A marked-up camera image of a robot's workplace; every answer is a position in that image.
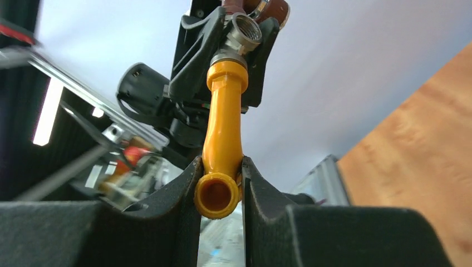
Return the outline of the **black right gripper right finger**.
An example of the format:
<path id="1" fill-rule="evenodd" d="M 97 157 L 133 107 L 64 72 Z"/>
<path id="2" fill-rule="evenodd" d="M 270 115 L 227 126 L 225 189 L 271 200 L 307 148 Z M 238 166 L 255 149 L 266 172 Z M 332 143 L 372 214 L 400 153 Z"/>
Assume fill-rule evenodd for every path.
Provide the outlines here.
<path id="1" fill-rule="evenodd" d="M 242 161 L 246 266 L 450 266 L 417 211 L 298 204 Z"/>

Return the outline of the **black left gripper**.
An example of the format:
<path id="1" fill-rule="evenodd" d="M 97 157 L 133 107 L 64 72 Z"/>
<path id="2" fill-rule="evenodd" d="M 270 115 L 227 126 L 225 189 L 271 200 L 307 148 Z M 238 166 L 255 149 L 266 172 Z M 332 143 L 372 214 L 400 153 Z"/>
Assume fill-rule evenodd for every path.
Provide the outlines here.
<path id="1" fill-rule="evenodd" d="M 171 79 L 170 98 L 178 102 L 208 103 L 207 71 L 224 33 L 227 14 L 222 5 L 193 5 L 181 18 Z M 242 107 L 258 107 L 262 101 L 265 70 L 279 34 L 279 23 L 268 18 L 258 23 L 262 42 L 245 57 L 248 87 L 242 94 Z"/>

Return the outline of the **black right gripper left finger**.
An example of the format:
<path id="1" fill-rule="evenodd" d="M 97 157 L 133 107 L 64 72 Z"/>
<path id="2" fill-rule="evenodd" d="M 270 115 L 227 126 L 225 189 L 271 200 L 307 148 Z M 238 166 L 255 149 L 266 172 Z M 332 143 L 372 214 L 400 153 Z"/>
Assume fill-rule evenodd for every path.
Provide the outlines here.
<path id="1" fill-rule="evenodd" d="M 124 212 L 100 201 L 1 203 L 2 266 L 196 266 L 196 157 Z"/>

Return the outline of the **silver pipe fitting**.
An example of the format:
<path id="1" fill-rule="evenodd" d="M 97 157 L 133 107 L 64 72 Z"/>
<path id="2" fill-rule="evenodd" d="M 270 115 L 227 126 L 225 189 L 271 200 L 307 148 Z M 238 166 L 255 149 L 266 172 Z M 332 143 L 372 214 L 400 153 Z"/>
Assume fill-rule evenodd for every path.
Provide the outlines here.
<path id="1" fill-rule="evenodd" d="M 210 65 L 232 61 L 247 68 L 246 55 L 262 42 L 262 31 L 257 22 L 244 13 L 225 16 L 224 33 Z"/>

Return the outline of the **yellow brass faucet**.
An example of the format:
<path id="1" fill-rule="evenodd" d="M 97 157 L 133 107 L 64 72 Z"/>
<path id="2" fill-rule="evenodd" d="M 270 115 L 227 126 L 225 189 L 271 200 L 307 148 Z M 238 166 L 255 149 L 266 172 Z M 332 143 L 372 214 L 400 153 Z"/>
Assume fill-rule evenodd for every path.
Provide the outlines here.
<path id="1" fill-rule="evenodd" d="M 202 153 L 204 175 L 196 185 L 194 204 L 202 216 L 222 219 L 240 202 L 241 100 L 248 72 L 240 63 L 219 61 L 209 68 L 207 85 L 212 99 Z"/>

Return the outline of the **brown faucet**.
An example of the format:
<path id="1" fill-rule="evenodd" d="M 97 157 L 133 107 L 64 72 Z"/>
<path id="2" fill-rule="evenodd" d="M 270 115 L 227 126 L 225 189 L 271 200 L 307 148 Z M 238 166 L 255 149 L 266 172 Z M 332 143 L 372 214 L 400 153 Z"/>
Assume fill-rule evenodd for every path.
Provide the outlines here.
<path id="1" fill-rule="evenodd" d="M 279 29 L 283 29 L 290 15 L 290 6 L 285 0 L 223 0 L 227 14 L 243 13 L 261 23 L 275 18 Z"/>

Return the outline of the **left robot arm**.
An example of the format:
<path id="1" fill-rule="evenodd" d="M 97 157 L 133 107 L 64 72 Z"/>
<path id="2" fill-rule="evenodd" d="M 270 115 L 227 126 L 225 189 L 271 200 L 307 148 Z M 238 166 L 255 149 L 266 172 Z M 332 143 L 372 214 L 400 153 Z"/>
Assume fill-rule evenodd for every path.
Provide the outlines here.
<path id="1" fill-rule="evenodd" d="M 137 63 L 123 75 L 117 101 L 131 119 L 152 126 L 168 138 L 162 155 L 184 169 L 201 153 L 211 93 L 207 71 L 227 35 L 241 33 L 244 21 L 217 4 L 195 8 L 181 18 L 170 78 Z"/>

